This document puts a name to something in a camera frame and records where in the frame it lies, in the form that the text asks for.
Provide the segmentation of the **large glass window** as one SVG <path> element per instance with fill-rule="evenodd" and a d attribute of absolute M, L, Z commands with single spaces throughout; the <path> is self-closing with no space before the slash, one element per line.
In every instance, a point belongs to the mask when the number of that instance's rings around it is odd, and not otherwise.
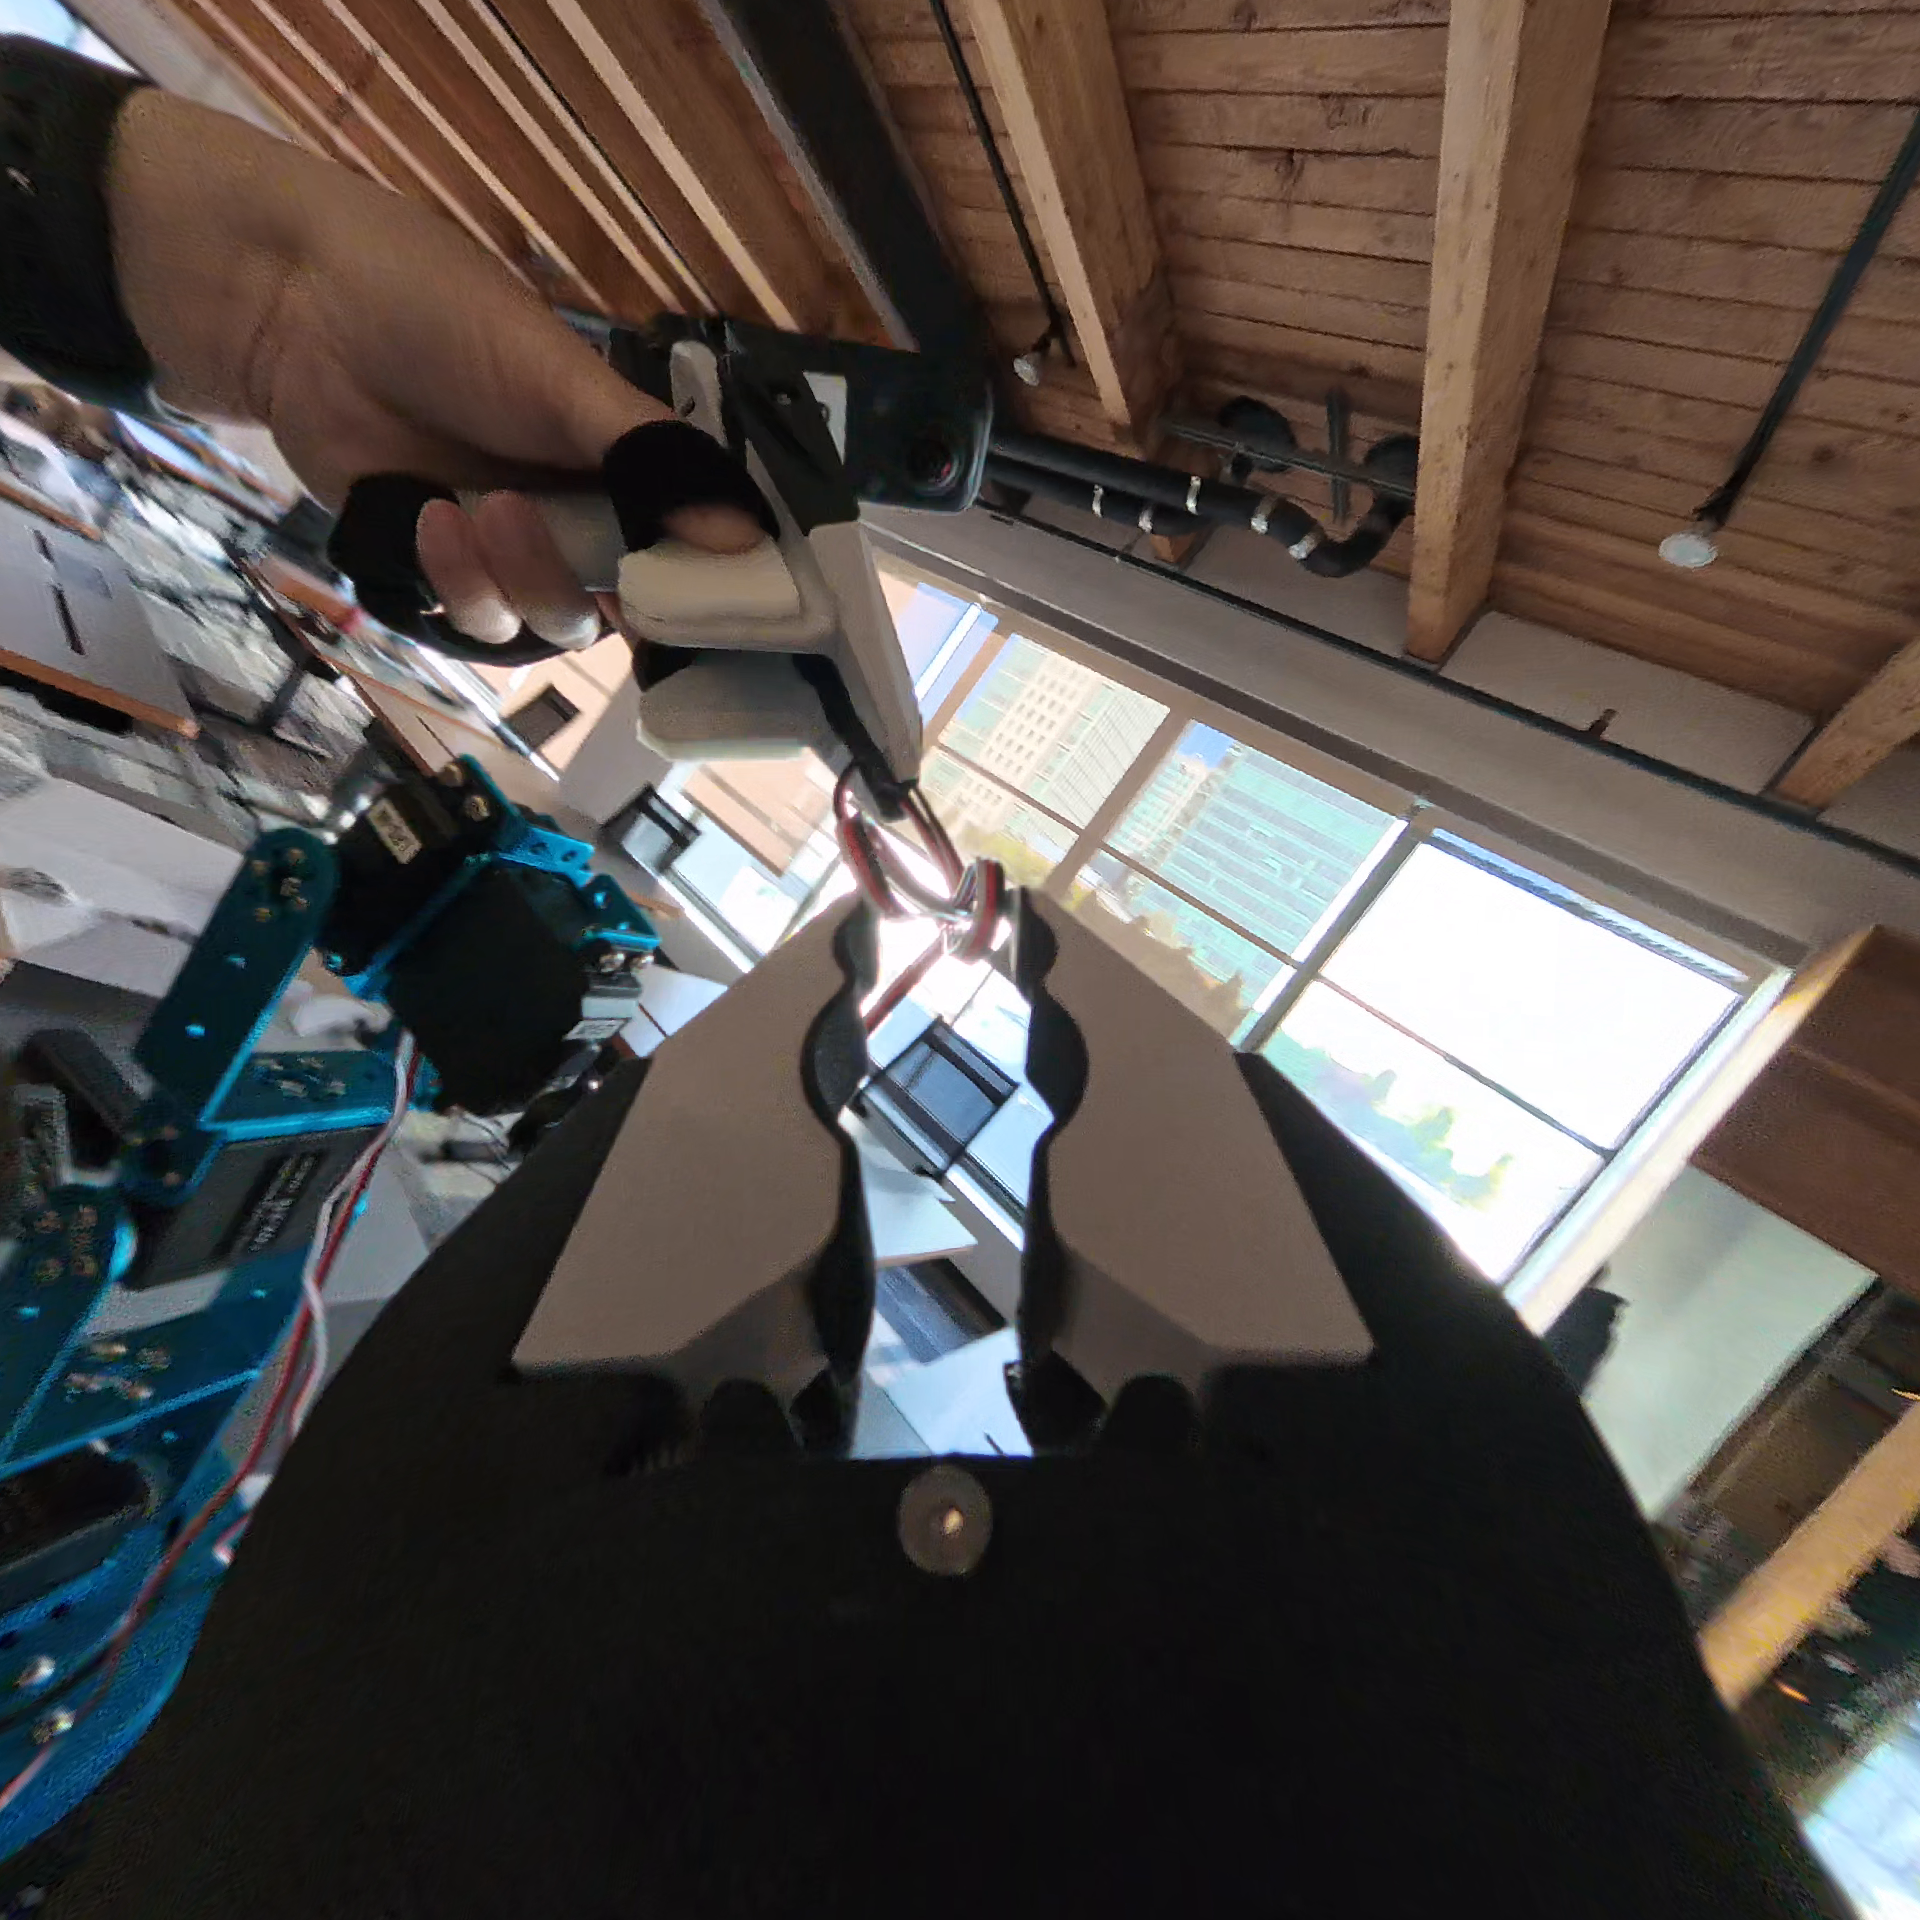
<path fill-rule="evenodd" d="M 1487 1275 L 1543 1275 L 1729 1063 L 1760 972 L 1401 777 L 882 574 L 929 793 L 1334 1117 Z"/>

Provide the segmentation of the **person's left hand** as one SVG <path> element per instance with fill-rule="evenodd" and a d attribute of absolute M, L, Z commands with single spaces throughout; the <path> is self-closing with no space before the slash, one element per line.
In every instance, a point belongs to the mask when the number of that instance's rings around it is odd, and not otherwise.
<path fill-rule="evenodd" d="M 448 623 L 487 647 L 594 639 L 604 603 L 522 494 L 597 476 L 609 444 L 667 418 L 655 399 L 463 227 L 215 107 L 131 90 L 105 191 L 166 403 L 260 423 L 327 506 L 371 474 L 473 494 L 416 517 Z"/>

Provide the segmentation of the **blue toy robot arm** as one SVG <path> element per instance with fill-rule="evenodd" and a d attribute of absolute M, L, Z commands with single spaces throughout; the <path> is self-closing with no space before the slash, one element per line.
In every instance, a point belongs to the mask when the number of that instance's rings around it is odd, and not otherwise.
<path fill-rule="evenodd" d="M 653 918 L 473 759 L 244 852 L 131 1063 L 4 1074 L 4 1862 L 131 1752 L 327 1379 L 413 1106 L 520 1117 L 638 1009 Z"/>

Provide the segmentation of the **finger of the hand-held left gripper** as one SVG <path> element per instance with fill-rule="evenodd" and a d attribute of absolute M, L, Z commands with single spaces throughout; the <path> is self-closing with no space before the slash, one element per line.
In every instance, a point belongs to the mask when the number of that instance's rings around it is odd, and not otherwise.
<path fill-rule="evenodd" d="M 908 797 L 920 780 L 923 721 L 909 670 L 859 518 L 808 533 L 834 611 L 828 658 L 859 721 L 853 758 L 870 797 Z"/>

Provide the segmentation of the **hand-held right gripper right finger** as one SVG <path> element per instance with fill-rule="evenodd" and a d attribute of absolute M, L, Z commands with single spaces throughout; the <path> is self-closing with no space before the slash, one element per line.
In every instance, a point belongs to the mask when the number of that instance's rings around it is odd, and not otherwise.
<path fill-rule="evenodd" d="M 1007 1399 L 1039 1452 L 1134 1380 L 1352 1368 L 1373 1341 L 1238 1051 L 1059 902 L 1023 891 L 1025 1079 L 1048 1106 L 1023 1221 Z"/>

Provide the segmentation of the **black ceiling pipes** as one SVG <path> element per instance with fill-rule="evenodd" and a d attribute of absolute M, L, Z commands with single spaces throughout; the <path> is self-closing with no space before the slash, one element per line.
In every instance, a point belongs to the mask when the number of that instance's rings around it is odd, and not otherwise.
<path fill-rule="evenodd" d="M 1042 496 L 1157 538 L 1235 524 L 1278 543 L 1292 565 L 1311 579 L 1347 580 L 1373 569 L 1412 517 L 1421 440 L 1387 435 L 1364 451 L 1352 451 L 1334 435 L 1344 420 L 1337 394 L 1324 403 L 1324 448 L 1298 440 L 1272 403 L 1251 394 L 1228 399 L 1210 420 L 1174 420 L 1173 437 L 1178 444 L 1228 459 L 1220 474 L 1151 463 L 1003 423 L 988 437 L 980 481 L 998 494 Z M 1364 494 L 1361 517 L 1337 533 L 1275 489 L 1275 481 L 1298 474 L 1318 476 L 1332 494 Z"/>

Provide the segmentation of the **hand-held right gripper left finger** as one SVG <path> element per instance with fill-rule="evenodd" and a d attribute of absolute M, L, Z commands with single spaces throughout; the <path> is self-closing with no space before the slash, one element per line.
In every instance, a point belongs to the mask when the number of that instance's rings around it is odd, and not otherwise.
<path fill-rule="evenodd" d="M 832 905 L 659 1040 L 520 1331 L 522 1379 L 764 1387 L 807 1448 L 859 1416 L 874 1236 L 841 1112 L 868 1074 L 870 905 Z"/>

